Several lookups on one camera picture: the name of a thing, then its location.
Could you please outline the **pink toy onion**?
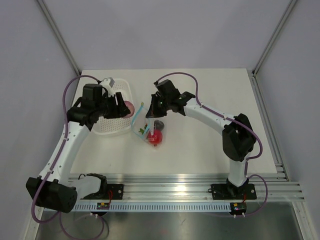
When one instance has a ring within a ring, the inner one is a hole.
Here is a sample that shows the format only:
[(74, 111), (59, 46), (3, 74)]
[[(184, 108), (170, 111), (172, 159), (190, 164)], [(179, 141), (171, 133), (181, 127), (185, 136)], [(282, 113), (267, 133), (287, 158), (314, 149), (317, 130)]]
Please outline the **pink toy onion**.
[(130, 113), (127, 114), (126, 116), (124, 116), (123, 118), (124, 119), (131, 118), (135, 113), (135, 107), (130, 101), (125, 101), (124, 103), (125, 103), (126, 107), (129, 109)]

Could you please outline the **clear zip top bag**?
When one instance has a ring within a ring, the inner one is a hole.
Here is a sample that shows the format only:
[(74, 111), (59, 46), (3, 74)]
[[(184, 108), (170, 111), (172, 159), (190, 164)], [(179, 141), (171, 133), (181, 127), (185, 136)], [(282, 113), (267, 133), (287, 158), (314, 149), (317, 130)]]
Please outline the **clear zip top bag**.
[(158, 148), (165, 141), (166, 122), (163, 117), (146, 118), (147, 107), (141, 102), (131, 120), (131, 131), (146, 144)]

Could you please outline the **red cherry tomato sprig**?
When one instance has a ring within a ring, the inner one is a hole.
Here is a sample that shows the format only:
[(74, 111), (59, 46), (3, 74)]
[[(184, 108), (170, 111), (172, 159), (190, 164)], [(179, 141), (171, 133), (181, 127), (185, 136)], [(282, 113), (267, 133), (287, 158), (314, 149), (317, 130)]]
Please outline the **red cherry tomato sprig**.
[(138, 136), (144, 141), (148, 141), (150, 139), (151, 131), (148, 124), (145, 124), (143, 128), (139, 129)]

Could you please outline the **red toy apple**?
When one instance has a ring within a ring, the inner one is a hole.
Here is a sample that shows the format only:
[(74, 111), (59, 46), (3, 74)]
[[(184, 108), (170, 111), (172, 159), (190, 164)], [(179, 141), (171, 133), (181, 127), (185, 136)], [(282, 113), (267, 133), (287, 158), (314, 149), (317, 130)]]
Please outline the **red toy apple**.
[(155, 129), (153, 131), (153, 134), (151, 134), (151, 132), (148, 133), (147, 135), (147, 141), (149, 144), (153, 145), (153, 146), (158, 146), (159, 144), (162, 143), (163, 141), (163, 134), (160, 130)]

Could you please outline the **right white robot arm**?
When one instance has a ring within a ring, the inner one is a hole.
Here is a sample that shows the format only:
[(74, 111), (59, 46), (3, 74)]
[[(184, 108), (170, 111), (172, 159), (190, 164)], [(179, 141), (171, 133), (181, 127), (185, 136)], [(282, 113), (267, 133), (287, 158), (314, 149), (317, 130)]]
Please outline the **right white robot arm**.
[(162, 118), (168, 111), (200, 121), (222, 137), (222, 150), (229, 158), (229, 174), (220, 195), (239, 199), (249, 184), (247, 161), (257, 141), (248, 117), (244, 114), (228, 116), (210, 109), (188, 91), (180, 93), (171, 80), (154, 83), (157, 91), (151, 96), (146, 118)]

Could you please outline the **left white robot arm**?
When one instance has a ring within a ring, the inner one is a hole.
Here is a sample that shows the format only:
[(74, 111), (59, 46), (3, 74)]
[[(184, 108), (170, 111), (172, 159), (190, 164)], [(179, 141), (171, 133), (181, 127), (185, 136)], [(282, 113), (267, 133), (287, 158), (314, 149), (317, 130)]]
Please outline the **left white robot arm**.
[(26, 182), (31, 207), (69, 213), (80, 199), (112, 199), (113, 190), (104, 175), (88, 173), (73, 184), (69, 183), (69, 175), (80, 147), (99, 119), (119, 119), (129, 114), (121, 92), (109, 94), (100, 84), (86, 84), (82, 96), (66, 112), (62, 138), (47, 165), (38, 177)]

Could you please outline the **white perforated plastic basket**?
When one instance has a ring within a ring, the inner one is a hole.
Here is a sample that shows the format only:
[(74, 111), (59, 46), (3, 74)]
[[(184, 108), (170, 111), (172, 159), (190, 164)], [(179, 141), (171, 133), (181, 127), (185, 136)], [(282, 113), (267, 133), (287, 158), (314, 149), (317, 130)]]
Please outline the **white perforated plastic basket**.
[[(123, 100), (134, 103), (132, 92), (129, 83), (122, 78), (113, 78), (114, 93), (121, 92)], [(116, 118), (116, 119), (106, 119), (100, 117), (97, 123), (94, 124), (92, 132), (98, 136), (111, 137), (116, 135), (121, 135), (127, 133), (131, 130), (131, 120), (130, 118)]]

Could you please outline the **left small circuit board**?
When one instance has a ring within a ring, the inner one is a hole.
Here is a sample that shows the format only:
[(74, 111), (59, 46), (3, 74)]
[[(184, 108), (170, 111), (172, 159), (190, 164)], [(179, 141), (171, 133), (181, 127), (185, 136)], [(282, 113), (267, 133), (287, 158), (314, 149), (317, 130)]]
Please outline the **left small circuit board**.
[(109, 210), (110, 203), (109, 202), (98, 202), (96, 209), (97, 210)]

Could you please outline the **small circuit board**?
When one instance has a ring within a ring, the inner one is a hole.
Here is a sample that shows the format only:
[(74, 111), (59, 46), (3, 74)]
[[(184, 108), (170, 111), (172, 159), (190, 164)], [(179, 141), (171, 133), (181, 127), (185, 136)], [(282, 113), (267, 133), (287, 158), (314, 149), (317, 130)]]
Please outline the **small circuit board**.
[(109, 202), (98, 202), (96, 209), (97, 210), (109, 210), (110, 203)]
[(247, 211), (247, 204), (245, 202), (231, 203), (230, 214), (232, 216), (244, 216)]

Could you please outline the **right small circuit board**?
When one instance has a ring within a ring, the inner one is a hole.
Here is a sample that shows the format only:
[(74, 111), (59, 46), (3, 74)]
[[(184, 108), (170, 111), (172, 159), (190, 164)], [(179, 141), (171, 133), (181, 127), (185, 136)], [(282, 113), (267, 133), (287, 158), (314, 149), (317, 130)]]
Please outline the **right small circuit board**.
[(232, 216), (244, 216), (247, 211), (247, 204), (245, 202), (231, 203), (230, 214)]

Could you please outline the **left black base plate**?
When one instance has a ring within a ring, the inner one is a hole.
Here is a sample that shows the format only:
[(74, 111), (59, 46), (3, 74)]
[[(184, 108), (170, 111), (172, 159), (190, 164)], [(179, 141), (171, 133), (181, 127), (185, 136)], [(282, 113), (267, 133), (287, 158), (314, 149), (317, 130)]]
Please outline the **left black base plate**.
[(111, 197), (111, 200), (122, 200), (124, 195), (124, 185), (117, 184), (108, 184), (108, 193), (107, 196)]

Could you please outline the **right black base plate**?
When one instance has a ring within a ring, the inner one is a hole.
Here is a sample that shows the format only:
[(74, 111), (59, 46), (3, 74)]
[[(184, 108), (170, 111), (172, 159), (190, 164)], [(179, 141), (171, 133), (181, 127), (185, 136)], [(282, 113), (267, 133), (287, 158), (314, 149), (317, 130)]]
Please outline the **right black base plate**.
[(212, 184), (207, 190), (213, 200), (256, 200), (257, 194), (254, 184), (248, 183), (241, 187), (227, 183)]

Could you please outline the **left aluminium frame post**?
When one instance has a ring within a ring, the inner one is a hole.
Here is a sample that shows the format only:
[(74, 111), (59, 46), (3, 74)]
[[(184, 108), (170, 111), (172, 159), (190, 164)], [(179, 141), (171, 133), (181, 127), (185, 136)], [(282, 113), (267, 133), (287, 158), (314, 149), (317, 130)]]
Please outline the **left aluminium frame post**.
[(76, 63), (75, 58), (73, 57), (70, 49), (68, 48), (63, 35), (61, 34), (61, 31), (59, 30), (59, 27), (46, 3), (45, 0), (36, 0), (35, 1), (37, 3), (37, 5), (39, 6), (40, 11), (42, 12), (45, 20), (47, 21), (49, 28), (51, 29), (56, 41), (58, 42), (61, 50), (63, 51), (68, 63), (70, 64), (72, 70), (74, 71), (74, 73), (79, 76), (81, 74), (81, 70), (78, 66), (78, 64)]

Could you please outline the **aluminium frame post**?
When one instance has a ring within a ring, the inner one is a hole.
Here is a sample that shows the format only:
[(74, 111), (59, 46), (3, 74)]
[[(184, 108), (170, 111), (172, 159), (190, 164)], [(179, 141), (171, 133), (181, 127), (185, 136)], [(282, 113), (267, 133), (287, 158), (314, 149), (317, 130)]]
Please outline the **aluminium frame post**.
[(284, 29), (287, 21), (289, 20), (291, 14), (293, 13), (297, 3), (299, 0), (290, 0), (287, 4), (285, 10), (283, 11), (277, 25), (275, 26), (266, 46), (264, 47), (257, 63), (255, 64), (254, 68), (252, 69), (252, 75), (256, 77), (261, 70), (264, 62), (267, 60), (268, 55), (271, 53), (274, 45), (276, 44), (277, 39), (279, 38), (282, 30)]
[(59, 30), (59, 27), (46, 3), (45, 0), (36, 0), (35, 1), (37, 3), (37, 5), (39, 6), (40, 11), (42, 12), (45, 20), (47, 21), (49, 28), (51, 29), (56, 41), (58, 42), (61, 50), (63, 51), (68, 63), (70, 64), (72, 70), (74, 71), (74, 73), (79, 76), (81, 74), (81, 70), (78, 66), (78, 64), (76, 63), (75, 58), (73, 57), (70, 49), (68, 48), (63, 35), (61, 34), (61, 31)]

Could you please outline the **right aluminium frame post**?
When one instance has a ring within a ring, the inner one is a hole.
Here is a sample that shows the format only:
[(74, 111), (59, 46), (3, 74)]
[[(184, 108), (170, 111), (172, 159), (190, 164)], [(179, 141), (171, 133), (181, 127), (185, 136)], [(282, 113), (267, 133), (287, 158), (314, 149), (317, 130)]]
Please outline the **right aluminium frame post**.
[(291, 14), (293, 13), (297, 3), (299, 0), (290, 0), (287, 4), (285, 10), (283, 11), (277, 25), (275, 26), (266, 46), (264, 47), (257, 63), (255, 64), (254, 68), (252, 69), (252, 75), (256, 77), (261, 70), (264, 62), (267, 60), (268, 55), (271, 53), (274, 45), (276, 44), (277, 39), (279, 38), (282, 30), (284, 29), (287, 21), (289, 20)]

